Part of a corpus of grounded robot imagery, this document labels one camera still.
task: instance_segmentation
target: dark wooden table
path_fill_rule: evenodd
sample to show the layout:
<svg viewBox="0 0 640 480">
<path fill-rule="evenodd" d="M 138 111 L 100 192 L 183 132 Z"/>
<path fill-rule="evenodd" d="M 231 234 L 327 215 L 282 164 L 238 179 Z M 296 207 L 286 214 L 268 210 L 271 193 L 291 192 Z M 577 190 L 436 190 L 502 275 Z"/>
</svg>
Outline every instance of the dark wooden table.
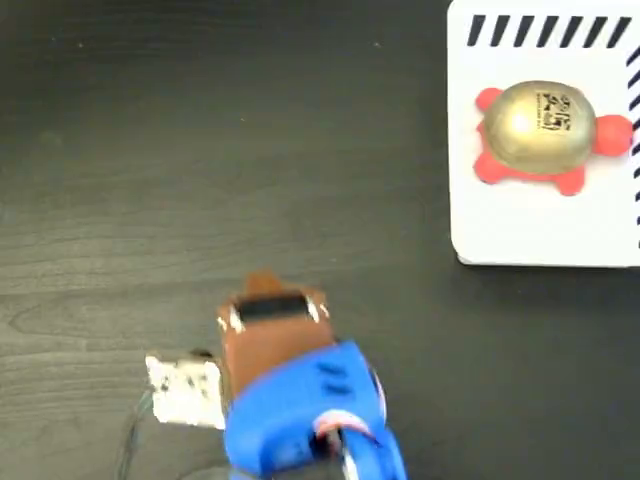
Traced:
<svg viewBox="0 0 640 480">
<path fill-rule="evenodd" d="M 413 480 L 637 480 L 637 275 L 455 260 L 445 1 L 39 3 L 0 24 L 1 480 L 110 479 L 144 353 L 263 266 L 328 291 Z M 132 480 L 223 462 L 142 441 Z"/>
</svg>

